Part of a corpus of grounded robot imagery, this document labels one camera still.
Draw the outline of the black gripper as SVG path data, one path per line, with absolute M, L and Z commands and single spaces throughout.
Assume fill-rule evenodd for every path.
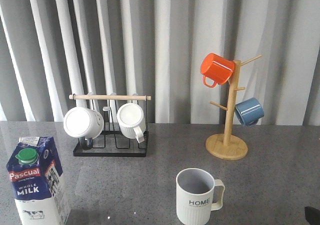
M 320 225 L 320 210 L 311 206 L 304 207 L 306 221 L 310 225 Z

